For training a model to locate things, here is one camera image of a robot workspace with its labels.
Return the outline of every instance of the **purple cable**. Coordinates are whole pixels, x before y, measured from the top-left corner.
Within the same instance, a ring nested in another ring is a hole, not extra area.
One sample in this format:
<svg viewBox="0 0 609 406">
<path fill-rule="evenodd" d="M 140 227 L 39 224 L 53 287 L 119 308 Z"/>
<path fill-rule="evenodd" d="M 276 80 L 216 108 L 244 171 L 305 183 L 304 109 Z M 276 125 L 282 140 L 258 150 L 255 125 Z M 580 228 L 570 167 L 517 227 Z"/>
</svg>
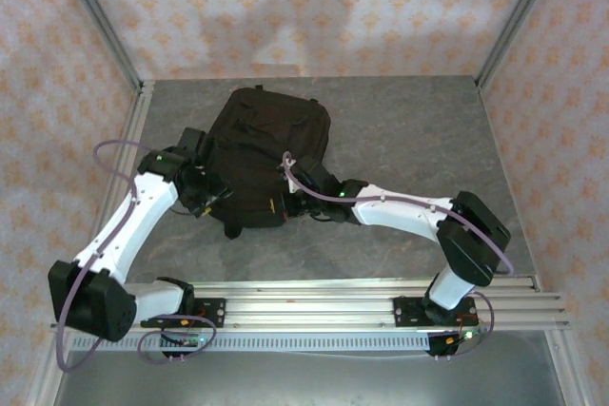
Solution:
<svg viewBox="0 0 609 406">
<path fill-rule="evenodd" d="M 482 346 L 484 344 L 484 342 L 488 339 L 488 337 L 490 337 L 492 335 L 493 329 L 495 328 L 495 310 L 493 309 L 491 300 L 489 300 L 485 294 L 483 294 L 482 292 L 479 292 L 477 290 L 474 290 L 471 293 L 471 295 L 479 296 L 481 299 L 483 299 L 486 302 L 486 305 L 488 306 L 488 312 L 491 315 L 491 319 L 488 322 L 488 327 L 486 329 L 486 335 L 480 335 L 480 338 L 481 338 L 480 342 L 478 344 L 476 344 L 474 347 L 467 349 L 465 352 L 462 352 L 460 354 L 455 354 L 454 356 L 443 357 L 449 361 L 453 358 L 460 358 L 460 357 L 466 356 L 468 354 L 471 354 L 475 349 L 480 348 L 480 346 Z"/>
<path fill-rule="evenodd" d="M 111 166 L 107 166 L 100 160 L 97 153 L 98 153 L 99 149 L 105 145 L 131 145 L 131 146 L 137 146 L 137 147 L 147 150 L 147 151 L 152 150 L 148 146 L 141 145 L 137 142 L 132 142 L 130 140 L 106 140 L 106 141 L 96 145 L 95 148 L 93 148 L 93 160 L 99 166 L 101 166 L 103 169 L 105 169 L 107 172 L 127 181 L 128 185 L 129 185 L 129 192 L 131 193 L 132 198 L 131 198 L 131 201 L 127 208 L 127 211 L 125 212 L 125 215 L 123 216 L 121 221 L 118 222 L 118 224 L 114 227 L 114 229 L 108 234 L 106 239 L 103 240 L 99 244 L 99 246 L 97 247 L 97 253 L 93 254 L 88 259 L 87 263 L 85 263 L 83 268 L 78 273 L 78 276 L 76 276 L 76 279 L 74 280 L 74 284 L 69 289 L 68 296 L 66 297 L 64 306 L 61 309 L 61 313 L 60 313 L 59 319 L 57 321 L 57 337 L 55 340 L 55 349 L 56 349 L 55 355 L 57 358 L 57 365 L 59 365 L 59 368 L 66 373 L 69 373 L 69 372 L 73 371 L 74 369 L 82 366 L 83 363 L 85 363 L 90 358 L 90 356 L 93 354 L 93 352 L 95 352 L 95 350 L 97 349 L 97 346 L 99 346 L 102 342 L 101 338 L 97 339 L 97 341 L 95 341 L 95 343 L 93 344 L 93 347 L 91 347 L 90 350 L 85 354 L 85 356 L 75 365 L 68 366 L 66 364 L 66 361 L 64 360 L 64 333 L 66 330 L 66 320 L 68 319 L 69 308 L 72 306 L 72 303 L 74 302 L 74 298 L 76 297 L 78 288 L 80 287 L 80 284 L 83 282 L 85 275 L 88 273 L 89 269 L 95 263 L 95 261 L 103 255 L 106 247 L 108 247 L 108 245 L 112 242 L 112 240 L 114 240 L 116 235 L 125 226 L 125 224 L 129 220 L 129 218 L 131 217 L 131 214 L 133 214 L 133 210 L 135 209 L 135 206 L 136 206 L 137 187 L 135 185 L 135 181 L 131 177 L 126 175 L 125 173 L 121 173 L 120 171 L 115 170 Z"/>
<path fill-rule="evenodd" d="M 490 247 L 493 250 L 493 252 L 495 254 L 497 254 L 497 257 L 499 257 L 501 259 L 501 261 L 503 263 L 505 263 L 505 266 L 507 266 L 507 275 L 508 276 L 514 275 L 514 265 L 512 265 L 512 262 L 509 259 L 507 259 L 507 257 L 505 257 L 505 254 L 503 254 L 503 252 L 501 252 L 499 247 L 496 244 L 494 244 L 493 241 L 490 238 L 488 238 L 476 225 L 474 225 L 473 223 L 468 221 L 461 214 L 458 214 L 455 211 L 451 211 L 450 209 L 442 208 L 441 206 L 436 206 L 433 203 L 421 202 L 419 200 L 410 199 L 410 198 L 404 197 L 404 196 L 373 195 L 370 197 L 355 197 L 355 198 L 329 197 L 327 195 L 320 194 L 319 192 L 315 192 L 314 190 L 309 189 L 304 184 L 302 184 L 300 181 L 298 181 L 289 169 L 289 161 L 291 159 L 292 159 L 291 154 L 288 151 L 286 151 L 284 153 L 284 157 L 283 157 L 283 166 L 284 166 L 285 175 L 287 176 L 287 178 L 290 181 L 292 181 L 294 184 L 296 184 L 296 186 L 298 186 L 298 188 L 300 188 L 303 192 L 306 192 L 311 197 L 315 197 L 316 199 L 324 200 L 326 202 L 333 202 L 333 203 L 403 202 L 403 203 L 415 204 L 416 206 L 421 206 L 425 209 L 430 209 L 432 207 L 435 207 L 435 209 L 437 211 L 439 211 L 447 216 L 450 216 L 454 220 L 456 220 L 456 221 L 460 222 L 461 224 L 463 224 L 464 226 L 466 226 L 476 235 L 478 235 L 478 237 L 483 242 L 485 242 L 488 245 L 488 247 Z"/>
<path fill-rule="evenodd" d="M 213 334 L 211 335 L 211 338 L 209 338 L 207 340 L 207 342 L 203 346 L 201 346 L 199 349 L 197 349 L 196 351 L 192 351 L 191 353 L 186 354 L 185 356 L 180 356 L 179 357 L 180 361 L 184 361 L 187 358 L 191 358 L 191 357 L 198 356 L 199 354 L 201 354 L 207 348 L 207 346 L 209 346 L 209 344 L 211 344 L 211 342 L 216 338 L 216 335 L 218 334 L 218 329 L 216 328 L 214 323 L 211 320 L 203 318 L 201 316 L 183 316 L 183 315 L 162 314 L 160 316 L 156 316 L 155 319 L 199 320 L 200 322 L 206 323 L 207 325 L 209 325 L 209 327 L 211 327 L 211 330 L 213 332 Z M 146 333 L 145 335 L 143 335 L 140 338 L 140 341 L 137 344 L 137 354 L 138 354 L 138 356 L 140 356 L 140 359 L 142 361 L 145 361 L 146 363 L 150 363 L 153 365 L 164 365 L 166 363 L 171 363 L 173 361 L 173 358 L 149 358 L 145 355 L 145 352 L 142 350 L 142 344 L 144 344 L 144 339 L 146 339 L 152 335 L 186 337 L 186 336 L 188 336 L 188 333 L 172 332 L 172 331 L 167 331 L 167 330 L 152 330 L 151 332 Z"/>
</svg>

